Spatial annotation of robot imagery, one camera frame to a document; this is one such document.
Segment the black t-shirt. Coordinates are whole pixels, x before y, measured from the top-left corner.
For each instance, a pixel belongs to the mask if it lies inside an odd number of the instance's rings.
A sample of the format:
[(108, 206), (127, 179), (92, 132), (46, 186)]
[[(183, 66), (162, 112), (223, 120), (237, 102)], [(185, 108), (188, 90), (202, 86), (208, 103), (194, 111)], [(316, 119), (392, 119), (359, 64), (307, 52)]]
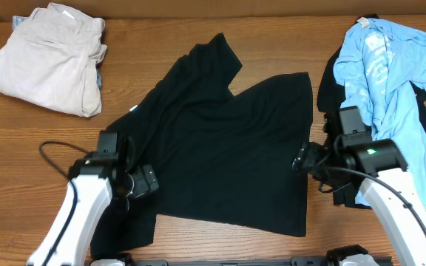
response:
[(159, 187), (111, 203), (93, 256), (151, 244), (159, 214), (305, 235), (308, 178), (292, 162), (310, 135), (310, 78), (276, 75), (233, 95), (229, 84), (240, 68), (218, 34), (179, 58), (136, 109), (111, 124), (132, 138), (134, 161), (153, 168)]

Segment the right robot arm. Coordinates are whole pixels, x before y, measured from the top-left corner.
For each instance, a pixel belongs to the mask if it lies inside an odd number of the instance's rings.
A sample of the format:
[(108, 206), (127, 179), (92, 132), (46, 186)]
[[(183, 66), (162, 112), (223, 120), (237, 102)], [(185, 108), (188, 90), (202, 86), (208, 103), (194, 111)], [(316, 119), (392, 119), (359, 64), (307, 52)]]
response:
[(369, 203), (402, 265), (426, 265), (426, 211), (408, 165), (390, 139), (374, 141), (357, 107), (325, 114), (325, 144), (303, 143), (292, 168), (334, 193), (358, 189)]

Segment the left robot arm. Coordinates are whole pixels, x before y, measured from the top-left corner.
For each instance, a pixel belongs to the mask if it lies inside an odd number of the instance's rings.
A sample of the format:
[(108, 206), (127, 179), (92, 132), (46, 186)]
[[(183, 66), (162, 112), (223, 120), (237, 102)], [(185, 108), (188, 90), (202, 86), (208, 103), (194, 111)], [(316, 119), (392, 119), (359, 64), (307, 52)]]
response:
[(116, 202), (128, 209), (131, 201), (159, 188), (152, 167), (135, 163), (134, 139), (120, 132), (100, 131), (97, 149), (85, 151), (68, 171), (42, 146), (38, 151), (67, 179), (67, 192), (50, 230), (27, 260), (29, 266), (85, 265), (95, 229), (109, 205)]

